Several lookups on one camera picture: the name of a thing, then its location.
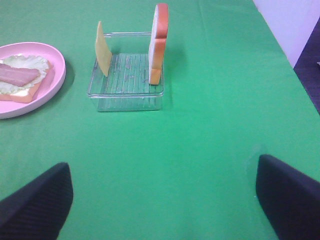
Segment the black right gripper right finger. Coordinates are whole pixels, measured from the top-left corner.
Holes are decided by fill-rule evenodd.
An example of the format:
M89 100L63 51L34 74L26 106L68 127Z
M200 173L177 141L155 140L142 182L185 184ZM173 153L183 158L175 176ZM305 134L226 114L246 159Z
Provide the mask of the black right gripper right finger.
M259 157L256 195L280 240L320 238L320 183L280 159Z

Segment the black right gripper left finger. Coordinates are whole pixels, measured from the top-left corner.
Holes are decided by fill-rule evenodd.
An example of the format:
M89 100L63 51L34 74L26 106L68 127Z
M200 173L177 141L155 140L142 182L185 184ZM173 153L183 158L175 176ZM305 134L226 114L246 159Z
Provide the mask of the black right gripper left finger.
M68 163L60 162L0 202L2 240L55 240L73 203Z

